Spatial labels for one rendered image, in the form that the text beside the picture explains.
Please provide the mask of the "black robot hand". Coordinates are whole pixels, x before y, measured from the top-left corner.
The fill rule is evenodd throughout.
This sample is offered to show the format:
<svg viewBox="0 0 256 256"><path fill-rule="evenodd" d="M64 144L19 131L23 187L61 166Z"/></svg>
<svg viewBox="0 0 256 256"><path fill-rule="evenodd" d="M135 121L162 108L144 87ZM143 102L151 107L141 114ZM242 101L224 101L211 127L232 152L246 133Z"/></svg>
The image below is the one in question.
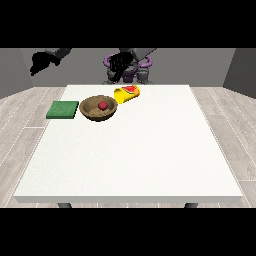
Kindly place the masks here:
<svg viewBox="0 0 256 256"><path fill-rule="evenodd" d="M53 63L55 66L60 64L60 59L53 54L47 52L36 52L32 56L32 67L30 73L32 76L46 69Z"/></svg>
<svg viewBox="0 0 256 256"><path fill-rule="evenodd" d="M122 51L113 55L109 63L110 70L114 73L110 81L117 83L122 77L123 72L134 66L134 56L131 51Z"/></svg>

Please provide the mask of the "yellow cup with melon print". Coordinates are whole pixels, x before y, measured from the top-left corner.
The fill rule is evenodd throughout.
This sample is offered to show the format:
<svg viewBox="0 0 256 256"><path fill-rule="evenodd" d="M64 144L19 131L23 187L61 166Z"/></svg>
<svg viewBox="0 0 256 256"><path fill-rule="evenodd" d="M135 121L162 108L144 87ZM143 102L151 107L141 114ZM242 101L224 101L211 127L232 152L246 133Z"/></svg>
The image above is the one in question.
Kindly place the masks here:
<svg viewBox="0 0 256 256"><path fill-rule="evenodd" d="M118 104L123 104L140 95L140 88L137 85L124 86L114 90L114 99Z"/></svg>

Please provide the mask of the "green square pad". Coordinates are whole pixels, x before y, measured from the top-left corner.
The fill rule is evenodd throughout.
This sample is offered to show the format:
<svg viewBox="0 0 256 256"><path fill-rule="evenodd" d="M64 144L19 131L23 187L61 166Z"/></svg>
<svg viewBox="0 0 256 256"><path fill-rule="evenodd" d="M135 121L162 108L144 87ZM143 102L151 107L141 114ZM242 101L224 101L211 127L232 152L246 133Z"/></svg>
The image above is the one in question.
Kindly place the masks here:
<svg viewBox="0 0 256 256"><path fill-rule="evenodd" d="M54 101L47 114L47 119L73 119L75 117L78 101Z"/></svg>

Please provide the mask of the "brown wooden bowl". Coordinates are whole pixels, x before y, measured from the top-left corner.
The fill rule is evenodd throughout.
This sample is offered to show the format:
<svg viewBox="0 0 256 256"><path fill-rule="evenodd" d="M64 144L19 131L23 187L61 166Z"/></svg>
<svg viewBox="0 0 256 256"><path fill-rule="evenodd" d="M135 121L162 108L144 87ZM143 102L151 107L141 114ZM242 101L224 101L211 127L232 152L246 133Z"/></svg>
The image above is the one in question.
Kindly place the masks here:
<svg viewBox="0 0 256 256"><path fill-rule="evenodd" d="M105 110L99 108L101 102L106 103L107 108ZM114 98L97 95L84 99L79 105L79 110L87 119L101 122L111 118L117 111L117 106L118 104Z"/></svg>

